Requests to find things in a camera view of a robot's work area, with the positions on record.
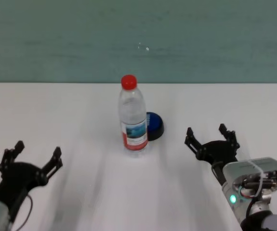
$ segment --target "blue lid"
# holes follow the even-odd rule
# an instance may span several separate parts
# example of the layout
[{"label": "blue lid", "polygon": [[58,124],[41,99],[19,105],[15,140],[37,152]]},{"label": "blue lid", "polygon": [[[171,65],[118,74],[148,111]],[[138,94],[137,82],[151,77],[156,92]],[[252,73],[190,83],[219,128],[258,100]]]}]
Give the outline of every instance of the blue lid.
[{"label": "blue lid", "polygon": [[158,114],[147,112],[147,132],[149,141],[158,139],[164,133],[163,120]]}]

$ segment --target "green wall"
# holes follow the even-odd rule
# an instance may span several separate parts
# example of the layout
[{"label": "green wall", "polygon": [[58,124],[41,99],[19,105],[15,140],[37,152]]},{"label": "green wall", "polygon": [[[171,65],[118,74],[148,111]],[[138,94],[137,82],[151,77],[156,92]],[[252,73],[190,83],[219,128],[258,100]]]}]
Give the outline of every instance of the green wall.
[{"label": "green wall", "polygon": [[0,0],[0,81],[277,82],[277,0]]}]

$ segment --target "cable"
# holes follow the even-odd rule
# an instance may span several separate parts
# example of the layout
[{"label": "cable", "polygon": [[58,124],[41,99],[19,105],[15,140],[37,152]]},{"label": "cable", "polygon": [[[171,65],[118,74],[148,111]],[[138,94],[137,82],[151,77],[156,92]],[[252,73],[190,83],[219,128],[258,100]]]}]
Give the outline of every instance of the cable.
[{"label": "cable", "polygon": [[257,190],[255,196],[254,196],[254,197],[257,197],[263,190],[263,180],[264,180],[265,174],[264,174],[264,171],[259,166],[254,164],[254,162],[252,162],[251,160],[247,160],[247,162],[249,162],[251,165],[253,165],[255,168],[257,168],[258,171],[260,171],[259,187],[258,187],[258,190]]},{"label": "cable", "polygon": [[243,189],[242,186],[240,186],[239,189],[238,189],[239,195],[240,195],[241,197],[243,197],[244,199],[252,199],[252,198],[253,198],[253,196],[244,195],[244,194],[242,193],[242,191],[241,191],[242,189]]},{"label": "cable", "polygon": [[249,206],[246,210],[246,216],[245,216],[246,218],[250,215],[250,211],[251,211],[251,208],[252,208],[253,204],[255,204],[255,202],[257,202],[259,200],[259,198],[261,197],[261,195],[262,195],[263,180],[264,180],[264,177],[265,177],[264,171],[259,166],[254,164],[251,160],[247,160],[247,162],[249,162],[251,165],[253,165],[255,168],[257,168],[260,171],[260,180],[259,180],[258,190],[257,190],[256,194],[254,195],[254,197],[252,198],[252,200],[249,203]]},{"label": "cable", "polygon": [[24,225],[26,225],[26,223],[27,223],[27,221],[28,221],[28,219],[30,217],[30,214],[31,214],[31,211],[32,211],[32,208],[33,208],[33,200],[32,200],[32,198],[31,198],[31,196],[29,194],[27,195],[27,197],[30,199],[30,210],[29,210],[27,218],[25,219],[23,224],[17,230],[15,230],[15,231],[20,231],[24,227]]}]

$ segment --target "black cable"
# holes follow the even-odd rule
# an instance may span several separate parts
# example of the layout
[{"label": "black cable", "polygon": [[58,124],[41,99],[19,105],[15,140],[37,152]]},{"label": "black cable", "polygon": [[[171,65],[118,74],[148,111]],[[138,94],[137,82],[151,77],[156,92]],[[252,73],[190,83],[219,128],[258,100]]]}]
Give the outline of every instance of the black cable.
[{"label": "black cable", "polygon": [[29,217],[30,217],[30,214],[31,214],[31,211],[32,211],[32,208],[33,208],[33,200],[31,198],[31,196],[28,194],[27,197],[30,199],[30,210],[28,212],[28,215],[27,215],[27,218],[25,219],[24,223],[16,230],[16,231],[20,231],[24,225],[26,225]]},{"label": "black cable", "polygon": [[263,191],[263,188],[260,189],[260,192],[258,193],[257,196],[253,197],[253,199],[251,200],[251,202],[249,203],[249,206],[246,210],[246,215],[245,215],[245,218],[248,218],[248,216],[250,215],[250,211],[251,211],[251,208],[252,206],[257,202],[259,201],[259,198],[262,196],[262,191]]}]

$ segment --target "clear plastic bottle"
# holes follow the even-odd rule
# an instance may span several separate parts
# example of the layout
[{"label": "clear plastic bottle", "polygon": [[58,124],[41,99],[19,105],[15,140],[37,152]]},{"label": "clear plastic bottle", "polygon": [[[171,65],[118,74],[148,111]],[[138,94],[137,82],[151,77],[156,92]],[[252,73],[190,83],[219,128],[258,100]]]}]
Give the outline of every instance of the clear plastic bottle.
[{"label": "clear plastic bottle", "polygon": [[124,146],[132,151],[142,150],[148,143],[146,106],[137,80],[133,75],[121,79],[119,118]]}]

